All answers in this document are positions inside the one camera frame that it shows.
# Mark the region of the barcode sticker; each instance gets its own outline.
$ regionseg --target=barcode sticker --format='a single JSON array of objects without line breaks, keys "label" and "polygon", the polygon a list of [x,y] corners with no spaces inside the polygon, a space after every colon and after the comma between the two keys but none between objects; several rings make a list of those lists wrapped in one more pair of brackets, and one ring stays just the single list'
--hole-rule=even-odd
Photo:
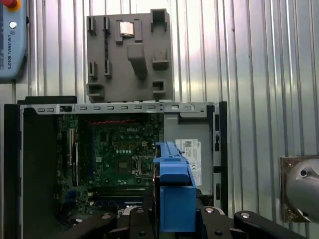
[{"label": "barcode sticker", "polygon": [[201,143],[197,139],[176,139],[176,146],[187,158],[196,186],[201,185]]}]

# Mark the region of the silver metal wall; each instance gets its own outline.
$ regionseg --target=silver metal wall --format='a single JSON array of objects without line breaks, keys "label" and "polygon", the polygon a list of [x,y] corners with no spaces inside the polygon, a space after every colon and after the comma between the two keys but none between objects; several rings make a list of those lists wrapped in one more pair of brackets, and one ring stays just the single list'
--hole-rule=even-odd
[{"label": "silver metal wall", "polygon": [[30,0],[27,71],[0,85],[1,113],[26,95],[88,103],[85,16],[151,8],[170,13],[175,100],[228,102],[230,213],[281,223],[279,157],[319,154],[317,0]]}]

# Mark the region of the electronic component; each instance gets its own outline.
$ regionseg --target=electronic component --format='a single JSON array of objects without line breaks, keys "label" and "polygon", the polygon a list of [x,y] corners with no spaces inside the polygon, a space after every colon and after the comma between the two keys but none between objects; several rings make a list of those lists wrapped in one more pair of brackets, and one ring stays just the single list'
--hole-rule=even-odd
[{"label": "electronic component", "polygon": [[129,21],[120,22],[120,35],[134,36],[134,23]]},{"label": "electronic component", "polygon": [[109,190],[149,186],[155,150],[147,145],[159,140],[158,125],[161,119],[152,114],[121,120],[59,116],[60,204],[73,204],[70,215],[87,215],[104,205]]},{"label": "electronic component", "polygon": [[[71,111],[61,111],[62,106],[68,106]],[[44,228],[40,227],[42,231],[36,229],[36,235],[46,239],[50,238],[51,233],[64,230],[61,224],[71,227],[77,219],[85,220],[97,211],[117,213],[126,206],[140,205],[146,190],[153,184],[152,161],[156,154],[156,142],[178,139],[185,142],[192,138],[196,142],[208,142],[216,134],[221,138],[225,135],[216,132],[215,124],[211,122],[215,119],[215,112],[223,112],[213,103],[33,105],[26,102],[15,109],[15,114],[5,111],[4,123],[8,129],[5,138],[13,145],[10,138],[20,130],[23,153],[17,154],[17,160],[6,156],[4,165],[7,165],[6,182],[13,182],[14,179],[8,179],[19,175],[18,171],[11,173],[14,168],[9,165],[14,162],[24,165],[21,169],[23,174],[19,175],[23,190],[16,189],[19,192],[16,202],[20,207],[7,198],[4,206],[11,204],[18,210],[15,211],[16,223],[6,222],[12,228],[19,225],[20,220],[23,238],[34,238],[34,225],[46,224]],[[14,130],[11,129],[11,119],[15,115],[19,116],[15,120],[17,124],[14,124],[19,130],[15,126]],[[211,190],[216,188],[210,175],[211,147],[206,145],[200,148],[199,144],[193,149],[197,152],[201,149],[198,157],[202,161],[203,176],[199,188],[204,195],[211,195]],[[216,176],[223,175],[223,168],[221,172]],[[35,173],[37,178],[43,180],[34,180]],[[12,190],[5,188],[5,192],[9,195]],[[58,223],[46,220],[54,217]]]}]

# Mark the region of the bolt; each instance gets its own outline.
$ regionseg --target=bolt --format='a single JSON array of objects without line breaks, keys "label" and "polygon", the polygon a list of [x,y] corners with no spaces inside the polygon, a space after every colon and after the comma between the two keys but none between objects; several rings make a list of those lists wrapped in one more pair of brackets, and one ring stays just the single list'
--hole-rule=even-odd
[{"label": "bolt", "polygon": [[305,170],[302,170],[300,172],[300,175],[303,176],[303,177],[306,177],[307,176],[307,172]]},{"label": "bolt", "polygon": [[223,235],[223,232],[216,231],[216,232],[215,232],[215,235],[220,237],[220,236],[222,236],[222,235]]},{"label": "bolt", "polygon": [[250,215],[248,213],[241,213],[240,216],[243,218],[250,218]]},{"label": "bolt", "polygon": [[110,215],[104,215],[102,216],[102,219],[109,219],[111,216]]},{"label": "bolt", "polygon": [[191,111],[193,111],[193,110],[195,109],[195,105],[191,104],[191,105],[188,106],[188,108],[189,108]]},{"label": "bolt", "polygon": [[207,211],[208,213],[212,213],[212,212],[214,212],[214,209],[212,209],[212,208],[206,208],[205,211]]},{"label": "bolt", "polygon": [[15,29],[17,26],[18,26],[18,24],[15,21],[12,21],[12,22],[9,23],[9,27],[11,29]]}]

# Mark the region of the blue plastic part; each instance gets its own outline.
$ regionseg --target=blue plastic part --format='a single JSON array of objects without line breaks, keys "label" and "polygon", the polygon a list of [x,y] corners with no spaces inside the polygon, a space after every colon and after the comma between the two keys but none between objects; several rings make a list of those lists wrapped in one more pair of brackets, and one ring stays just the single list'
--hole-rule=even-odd
[{"label": "blue plastic part", "polygon": [[[21,7],[16,11],[9,11],[6,6],[0,4],[0,11],[3,12],[3,44],[0,44],[0,83],[17,79],[25,60],[27,0],[19,1],[21,2]],[[16,23],[15,28],[10,27],[11,22]]]},{"label": "blue plastic part", "polygon": [[159,163],[159,180],[169,183],[160,186],[160,231],[194,232],[196,185],[188,161],[171,141],[157,143],[157,147],[160,157],[154,163]]}]

